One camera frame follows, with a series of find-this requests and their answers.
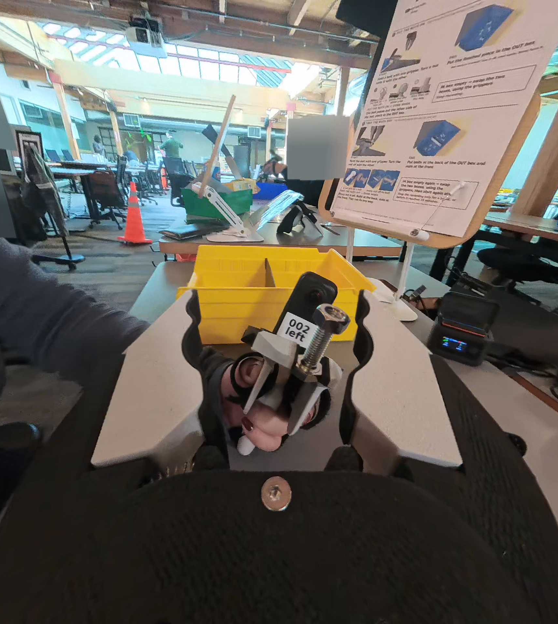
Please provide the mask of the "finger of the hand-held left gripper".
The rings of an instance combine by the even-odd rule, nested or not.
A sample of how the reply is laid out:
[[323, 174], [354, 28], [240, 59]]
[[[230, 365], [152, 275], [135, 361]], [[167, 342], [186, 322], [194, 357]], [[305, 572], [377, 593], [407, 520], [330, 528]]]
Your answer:
[[283, 368], [292, 368], [298, 356], [298, 345], [295, 342], [267, 331], [256, 334], [252, 349]]
[[286, 382], [289, 436], [315, 427], [326, 418], [342, 377], [343, 369], [335, 361], [322, 361], [314, 373], [304, 373], [298, 367], [292, 369]]

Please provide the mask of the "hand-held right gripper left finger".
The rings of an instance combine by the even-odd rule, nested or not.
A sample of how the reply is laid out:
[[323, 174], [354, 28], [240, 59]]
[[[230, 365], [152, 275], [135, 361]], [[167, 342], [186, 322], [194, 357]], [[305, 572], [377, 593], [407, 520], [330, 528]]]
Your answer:
[[91, 463], [109, 467], [148, 459], [160, 472], [183, 472], [205, 440], [203, 349], [196, 290], [184, 292], [128, 347]]

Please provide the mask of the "steel hex nut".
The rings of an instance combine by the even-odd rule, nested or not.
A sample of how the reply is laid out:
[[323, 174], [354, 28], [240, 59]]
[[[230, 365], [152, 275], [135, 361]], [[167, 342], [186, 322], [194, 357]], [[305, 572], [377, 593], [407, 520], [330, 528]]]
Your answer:
[[322, 303], [313, 312], [313, 322], [323, 333], [336, 336], [345, 332], [351, 319], [341, 308]]

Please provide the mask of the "steel bolt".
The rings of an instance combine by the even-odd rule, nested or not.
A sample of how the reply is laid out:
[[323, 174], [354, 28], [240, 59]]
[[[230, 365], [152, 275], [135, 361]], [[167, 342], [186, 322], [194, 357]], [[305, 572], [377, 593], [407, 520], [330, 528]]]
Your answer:
[[315, 376], [322, 358], [332, 340], [333, 333], [329, 329], [318, 327], [311, 342], [296, 363], [296, 369], [304, 378]]

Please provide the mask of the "yellow plastic bin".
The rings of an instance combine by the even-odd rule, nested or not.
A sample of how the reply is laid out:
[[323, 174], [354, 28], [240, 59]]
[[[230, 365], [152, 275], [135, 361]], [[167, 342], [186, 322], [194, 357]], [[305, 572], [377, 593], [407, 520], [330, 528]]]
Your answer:
[[337, 286], [335, 304], [351, 319], [359, 293], [376, 285], [337, 251], [252, 245], [201, 245], [193, 274], [177, 298], [196, 290], [205, 345], [238, 344], [248, 326], [274, 330], [298, 279], [311, 271]]

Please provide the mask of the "person's left forearm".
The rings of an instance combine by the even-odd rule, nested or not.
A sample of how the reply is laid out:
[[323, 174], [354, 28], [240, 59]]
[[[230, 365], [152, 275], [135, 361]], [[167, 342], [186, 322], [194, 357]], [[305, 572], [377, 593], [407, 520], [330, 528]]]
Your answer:
[[26, 248], [0, 238], [3, 363], [2, 351], [7, 349], [44, 372], [85, 386], [95, 370], [123, 354], [149, 327], [146, 321], [59, 283], [33, 263]]

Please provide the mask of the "person's left hand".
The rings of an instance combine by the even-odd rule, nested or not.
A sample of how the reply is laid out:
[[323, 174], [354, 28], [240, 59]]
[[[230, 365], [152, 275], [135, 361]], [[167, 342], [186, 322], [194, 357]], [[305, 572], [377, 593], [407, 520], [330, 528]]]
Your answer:
[[244, 395], [254, 386], [262, 365], [258, 355], [246, 355], [228, 365], [220, 381], [220, 413], [229, 441], [236, 444], [243, 437], [262, 451], [274, 452], [288, 432], [285, 410], [256, 401], [244, 413]]

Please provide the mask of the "wooden desk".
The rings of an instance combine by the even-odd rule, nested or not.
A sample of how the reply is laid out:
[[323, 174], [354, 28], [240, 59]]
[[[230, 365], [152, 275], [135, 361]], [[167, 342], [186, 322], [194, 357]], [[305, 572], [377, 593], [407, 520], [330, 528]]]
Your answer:
[[[325, 253], [331, 249], [336, 250], [341, 255], [345, 255], [348, 241], [348, 229], [346, 226], [334, 225], [331, 228], [334, 233], [323, 229], [322, 235], [311, 225], [300, 228], [297, 231], [286, 234], [277, 233], [277, 223], [267, 223], [259, 230], [259, 235], [263, 241], [252, 243], [243, 242], [239, 238], [229, 238], [228, 241], [212, 242], [206, 237], [192, 238], [184, 241], [176, 241], [169, 238], [161, 238], [157, 245], [162, 254], [196, 254], [199, 246], [222, 245], [222, 246], [269, 246], [269, 247], [297, 247], [297, 248], [317, 248]], [[392, 258], [400, 257], [402, 246], [381, 235], [363, 230], [355, 230], [353, 241], [353, 256]]]

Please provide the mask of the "black device with small screen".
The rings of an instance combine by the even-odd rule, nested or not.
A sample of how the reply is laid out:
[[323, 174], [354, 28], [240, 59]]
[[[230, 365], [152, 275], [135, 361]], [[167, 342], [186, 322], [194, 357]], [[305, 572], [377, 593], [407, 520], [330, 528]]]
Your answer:
[[448, 292], [441, 299], [426, 346], [433, 355], [477, 367], [493, 343], [492, 326], [499, 311], [496, 301]]

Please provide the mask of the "white folding stand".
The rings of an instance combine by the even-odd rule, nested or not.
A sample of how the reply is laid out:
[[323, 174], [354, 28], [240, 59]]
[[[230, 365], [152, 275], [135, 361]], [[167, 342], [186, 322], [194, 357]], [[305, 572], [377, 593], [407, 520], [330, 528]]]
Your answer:
[[203, 188], [200, 187], [198, 190], [198, 197], [207, 199], [229, 225], [227, 229], [221, 232], [206, 235], [206, 241], [210, 243], [233, 243], [238, 245], [264, 242], [265, 239], [257, 231], [252, 231], [244, 226], [242, 219], [214, 189], [207, 186]]

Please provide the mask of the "green bin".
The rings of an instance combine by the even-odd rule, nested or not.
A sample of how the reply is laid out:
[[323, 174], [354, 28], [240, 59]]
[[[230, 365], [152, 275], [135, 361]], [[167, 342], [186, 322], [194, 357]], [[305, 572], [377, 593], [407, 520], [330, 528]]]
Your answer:
[[[231, 193], [221, 191], [219, 195], [237, 215], [248, 213], [253, 204], [252, 189], [232, 191]], [[181, 199], [187, 215], [212, 219], [222, 218], [220, 212], [207, 198], [199, 198], [197, 193], [189, 188], [181, 190]]]

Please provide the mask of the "black wallet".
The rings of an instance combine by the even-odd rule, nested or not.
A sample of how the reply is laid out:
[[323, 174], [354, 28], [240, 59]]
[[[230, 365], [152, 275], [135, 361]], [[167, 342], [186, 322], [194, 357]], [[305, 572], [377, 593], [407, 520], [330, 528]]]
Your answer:
[[166, 229], [159, 230], [159, 234], [169, 240], [181, 242], [219, 233], [228, 228], [229, 225], [223, 222], [197, 222], [184, 225], [170, 225]]

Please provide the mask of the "wooden board with instruction sheet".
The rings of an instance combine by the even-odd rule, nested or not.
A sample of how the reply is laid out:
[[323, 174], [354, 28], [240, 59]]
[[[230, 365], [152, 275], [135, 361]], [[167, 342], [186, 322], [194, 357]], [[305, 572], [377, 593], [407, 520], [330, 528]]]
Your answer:
[[558, 42], [549, 1], [398, 1], [330, 215], [460, 237]]

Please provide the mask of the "brown office chair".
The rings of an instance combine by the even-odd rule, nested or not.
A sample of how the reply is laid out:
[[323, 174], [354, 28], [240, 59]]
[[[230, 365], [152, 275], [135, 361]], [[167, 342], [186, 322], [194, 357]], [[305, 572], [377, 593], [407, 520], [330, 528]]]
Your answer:
[[127, 218], [127, 197], [116, 175], [110, 170], [95, 169], [86, 180], [99, 214], [111, 219], [122, 231]]

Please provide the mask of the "coat rack with jacket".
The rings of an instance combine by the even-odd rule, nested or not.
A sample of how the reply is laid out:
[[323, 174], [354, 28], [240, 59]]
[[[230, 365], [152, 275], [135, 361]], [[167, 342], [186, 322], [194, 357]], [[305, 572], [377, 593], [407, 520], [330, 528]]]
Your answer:
[[64, 254], [46, 256], [38, 253], [31, 255], [36, 265], [42, 262], [65, 266], [75, 271], [77, 265], [85, 260], [82, 255], [74, 255], [69, 247], [67, 236], [69, 231], [65, 222], [65, 214], [54, 176], [41, 154], [41, 136], [38, 133], [16, 130], [16, 143], [22, 169], [22, 198], [25, 206], [41, 220], [48, 216], [54, 232], [62, 240]]

